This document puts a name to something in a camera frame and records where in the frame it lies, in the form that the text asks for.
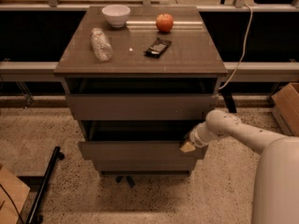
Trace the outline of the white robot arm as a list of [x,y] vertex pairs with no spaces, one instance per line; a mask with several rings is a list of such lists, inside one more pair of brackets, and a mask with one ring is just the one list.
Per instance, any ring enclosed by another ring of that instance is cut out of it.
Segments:
[[245,124],[231,113],[212,110],[186,135],[187,153],[231,136],[260,155],[251,224],[299,224],[299,137]]

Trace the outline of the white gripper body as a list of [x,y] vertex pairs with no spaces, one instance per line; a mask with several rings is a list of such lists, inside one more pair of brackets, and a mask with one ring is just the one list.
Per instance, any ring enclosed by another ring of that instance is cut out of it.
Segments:
[[205,122],[199,123],[189,134],[189,140],[196,147],[206,147],[214,139],[215,134],[208,129]]

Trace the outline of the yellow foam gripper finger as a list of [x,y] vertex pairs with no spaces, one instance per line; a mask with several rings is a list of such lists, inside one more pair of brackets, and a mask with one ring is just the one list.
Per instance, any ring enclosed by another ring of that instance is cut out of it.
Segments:
[[192,141],[186,140],[179,148],[182,152],[188,153],[188,152],[193,152],[196,150],[195,145],[193,144]]

